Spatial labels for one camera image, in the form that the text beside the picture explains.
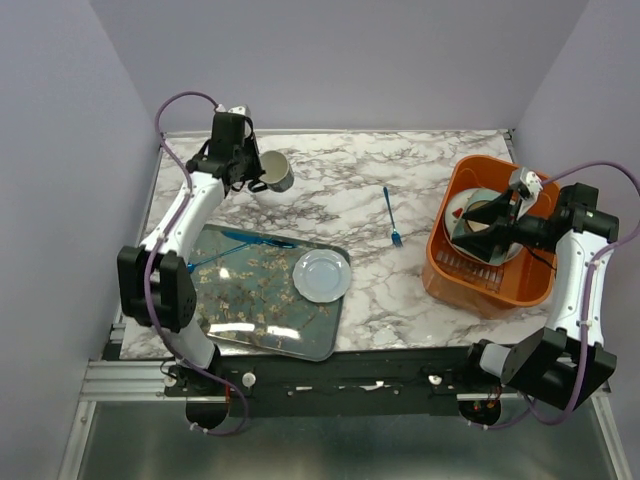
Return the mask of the brown cream bowl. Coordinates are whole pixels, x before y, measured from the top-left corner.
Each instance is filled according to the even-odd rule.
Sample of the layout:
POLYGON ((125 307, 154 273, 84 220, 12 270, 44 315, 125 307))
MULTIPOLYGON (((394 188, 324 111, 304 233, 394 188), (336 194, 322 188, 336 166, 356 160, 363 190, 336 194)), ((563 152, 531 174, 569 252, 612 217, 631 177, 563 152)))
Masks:
POLYGON ((471 221, 471 220, 465 220, 463 224, 463 229, 465 234, 482 232, 484 230, 487 230, 489 227, 490 227, 489 224, 485 224, 477 221, 471 221))

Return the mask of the orange plastic bin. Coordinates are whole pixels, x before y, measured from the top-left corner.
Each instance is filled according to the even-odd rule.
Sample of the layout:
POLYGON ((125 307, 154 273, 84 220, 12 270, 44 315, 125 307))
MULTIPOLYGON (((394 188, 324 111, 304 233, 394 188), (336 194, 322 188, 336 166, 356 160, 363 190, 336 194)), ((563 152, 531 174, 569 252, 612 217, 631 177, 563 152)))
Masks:
POLYGON ((457 163, 426 246, 422 283, 429 295, 489 319, 536 306, 550 295, 555 278, 552 253, 523 250, 504 265, 490 266, 455 250, 446 231, 446 205, 455 195, 472 188, 501 193, 515 170, 510 162, 484 155, 457 163))

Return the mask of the mint rectangular dish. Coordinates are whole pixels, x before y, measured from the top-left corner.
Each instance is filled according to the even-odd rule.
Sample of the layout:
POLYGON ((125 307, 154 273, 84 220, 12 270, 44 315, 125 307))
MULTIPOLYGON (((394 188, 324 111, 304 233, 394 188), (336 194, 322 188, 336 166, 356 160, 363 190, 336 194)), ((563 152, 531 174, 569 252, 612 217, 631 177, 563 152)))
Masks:
POLYGON ((500 193, 486 188, 470 188, 463 190, 451 197, 445 207, 443 224, 446 231, 446 238, 449 244, 459 253, 482 263, 491 266, 500 266, 520 254, 523 246, 512 243, 508 250, 501 250, 496 247, 490 260, 481 260, 477 255, 472 254, 468 249, 459 247, 453 243, 455 235, 463 233, 475 233, 487 228, 486 224, 469 222, 462 220, 462 214, 469 209, 479 208, 490 201, 495 200, 500 193))

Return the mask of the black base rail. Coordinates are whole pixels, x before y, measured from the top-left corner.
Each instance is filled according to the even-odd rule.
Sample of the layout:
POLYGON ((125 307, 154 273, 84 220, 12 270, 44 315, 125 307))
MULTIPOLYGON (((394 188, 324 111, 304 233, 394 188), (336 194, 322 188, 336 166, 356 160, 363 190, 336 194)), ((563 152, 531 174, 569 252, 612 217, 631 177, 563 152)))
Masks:
POLYGON ((514 397, 471 366, 465 347, 338 352, 320 362, 279 355, 225 355, 215 382, 172 362, 161 399, 184 400, 192 421, 230 413, 253 418, 428 414, 494 425, 514 397))

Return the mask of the floral blossom tray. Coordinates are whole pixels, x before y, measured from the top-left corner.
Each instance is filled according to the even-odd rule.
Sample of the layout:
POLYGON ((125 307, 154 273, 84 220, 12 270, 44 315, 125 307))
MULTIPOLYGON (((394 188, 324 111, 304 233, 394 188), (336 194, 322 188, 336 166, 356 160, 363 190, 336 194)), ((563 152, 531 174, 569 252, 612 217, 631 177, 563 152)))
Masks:
POLYGON ((225 237, 222 231, 259 235, 291 242, 296 247, 249 244, 191 273, 197 294, 195 318, 203 332, 224 347, 252 347, 313 362, 327 359, 336 344, 345 295, 330 303, 313 303, 294 287, 292 271, 298 259, 314 249, 334 250, 351 267, 347 251, 328 244, 207 224, 188 263, 243 244, 225 237))

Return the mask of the blue plastic fork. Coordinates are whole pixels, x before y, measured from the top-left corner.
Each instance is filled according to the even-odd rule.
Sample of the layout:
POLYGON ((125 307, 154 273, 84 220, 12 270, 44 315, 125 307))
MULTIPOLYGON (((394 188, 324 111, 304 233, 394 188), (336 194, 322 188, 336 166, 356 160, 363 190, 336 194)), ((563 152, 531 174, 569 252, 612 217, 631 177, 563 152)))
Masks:
POLYGON ((390 221, 391 221, 391 227, 392 227, 391 241, 392 241, 392 244, 396 248, 402 248, 403 247, 403 241, 402 241, 400 233, 398 232, 398 230, 396 228, 396 223, 395 223, 395 219, 394 219, 394 215, 393 215, 393 211, 392 211, 392 207, 391 207, 389 190, 388 190, 388 188, 386 186, 383 187, 383 194, 384 194, 384 197, 385 197, 385 201, 386 201, 386 205, 387 205, 387 209, 388 209, 388 213, 389 213, 390 221))

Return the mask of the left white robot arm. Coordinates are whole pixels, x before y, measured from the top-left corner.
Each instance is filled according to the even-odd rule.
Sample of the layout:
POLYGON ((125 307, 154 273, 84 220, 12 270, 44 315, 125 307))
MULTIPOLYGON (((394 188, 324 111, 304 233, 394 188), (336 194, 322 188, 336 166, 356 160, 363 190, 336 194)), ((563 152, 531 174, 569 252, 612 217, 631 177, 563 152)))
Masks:
POLYGON ((264 173, 249 110, 216 110, 209 139, 187 162, 170 148, 165 152, 184 182, 158 226, 139 246, 124 246, 117 255, 122 311, 157 332, 172 356, 189 368, 187 382, 197 393, 212 394, 220 385, 236 390, 215 365, 219 348, 194 319, 197 295, 187 263, 206 220, 229 191, 257 182, 264 173))

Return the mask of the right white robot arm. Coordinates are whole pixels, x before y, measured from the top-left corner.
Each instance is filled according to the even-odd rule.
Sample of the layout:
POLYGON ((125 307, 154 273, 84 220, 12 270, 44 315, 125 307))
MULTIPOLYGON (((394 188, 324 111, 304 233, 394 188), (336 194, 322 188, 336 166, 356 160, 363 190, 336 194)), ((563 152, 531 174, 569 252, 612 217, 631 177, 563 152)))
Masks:
POLYGON ((604 348, 601 300, 619 220, 597 208, 596 188, 575 183, 560 190, 547 219, 522 213, 522 188, 508 188, 492 200, 471 198, 457 222, 452 243, 487 261, 512 244, 556 257, 552 307, 546 324, 507 347, 489 340, 474 344, 460 379, 480 392, 496 378, 558 409, 573 411, 614 373, 617 358, 604 348), (478 230, 465 228, 479 224, 478 230))

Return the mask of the light blue scalloped plate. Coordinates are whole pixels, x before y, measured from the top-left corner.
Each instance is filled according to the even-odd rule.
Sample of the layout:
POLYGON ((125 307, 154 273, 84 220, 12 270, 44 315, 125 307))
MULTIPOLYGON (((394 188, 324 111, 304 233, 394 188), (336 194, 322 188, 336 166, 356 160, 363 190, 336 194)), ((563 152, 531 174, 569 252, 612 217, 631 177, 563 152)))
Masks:
POLYGON ((346 258, 329 249, 303 254, 292 271, 294 287, 313 303, 330 303, 343 297, 350 287, 351 267, 346 258))

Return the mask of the dark green mug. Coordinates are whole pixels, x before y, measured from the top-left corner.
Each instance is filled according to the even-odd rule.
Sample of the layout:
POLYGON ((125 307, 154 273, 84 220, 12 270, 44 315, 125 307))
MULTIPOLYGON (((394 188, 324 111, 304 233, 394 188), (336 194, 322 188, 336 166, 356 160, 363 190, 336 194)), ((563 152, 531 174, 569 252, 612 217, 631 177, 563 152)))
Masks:
POLYGON ((278 151, 263 152, 260 156, 263 169, 262 175, 257 180, 252 180, 248 189, 252 193, 271 190, 276 193, 284 193, 289 190, 295 181, 293 169, 287 157, 278 151))

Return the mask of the blue metallic spoon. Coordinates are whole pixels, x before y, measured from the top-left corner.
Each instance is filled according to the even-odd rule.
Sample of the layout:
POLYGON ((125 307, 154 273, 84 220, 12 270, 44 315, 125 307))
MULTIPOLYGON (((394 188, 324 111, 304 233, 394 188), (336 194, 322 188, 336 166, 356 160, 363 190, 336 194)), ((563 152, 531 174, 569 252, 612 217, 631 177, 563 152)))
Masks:
POLYGON ((228 250, 226 250, 224 252, 218 253, 216 255, 213 255, 211 257, 205 258, 205 259, 200 260, 198 262, 195 262, 195 263, 190 262, 190 263, 187 264, 187 271, 189 273, 193 273, 198 267, 201 267, 201 266, 203 266, 203 265, 205 265, 207 263, 213 262, 213 261, 218 260, 220 258, 223 258, 225 256, 228 256, 228 255, 234 254, 236 252, 239 252, 239 251, 247 248, 248 246, 249 246, 248 243, 243 243, 243 244, 241 244, 239 246, 236 246, 234 248, 228 249, 228 250))

